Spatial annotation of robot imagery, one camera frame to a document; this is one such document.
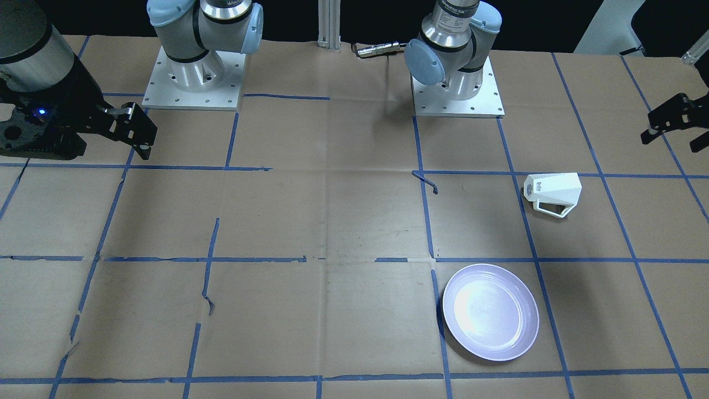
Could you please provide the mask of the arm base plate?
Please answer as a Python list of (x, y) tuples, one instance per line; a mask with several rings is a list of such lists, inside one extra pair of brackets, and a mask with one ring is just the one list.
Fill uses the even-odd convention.
[(208, 52), (178, 63), (160, 48), (142, 106), (149, 109), (238, 111), (248, 56)]
[(412, 77), (411, 88), (418, 116), (500, 118), (505, 115), (489, 57), (481, 70), (454, 71), (441, 83), (426, 85)]

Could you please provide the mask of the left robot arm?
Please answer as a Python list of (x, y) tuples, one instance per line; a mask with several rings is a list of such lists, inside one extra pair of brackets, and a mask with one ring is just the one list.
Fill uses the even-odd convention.
[(404, 49), (418, 116), (504, 116), (489, 60), (501, 23), (486, 2), (436, 2)]

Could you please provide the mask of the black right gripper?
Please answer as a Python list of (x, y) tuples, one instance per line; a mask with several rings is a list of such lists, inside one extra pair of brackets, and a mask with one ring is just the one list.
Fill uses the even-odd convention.
[(157, 126), (135, 102), (111, 107), (78, 57), (50, 88), (20, 93), (2, 79), (2, 102), (14, 109), (1, 123), (1, 154), (71, 161), (83, 156), (80, 134), (95, 134), (128, 144), (141, 159), (150, 158)]

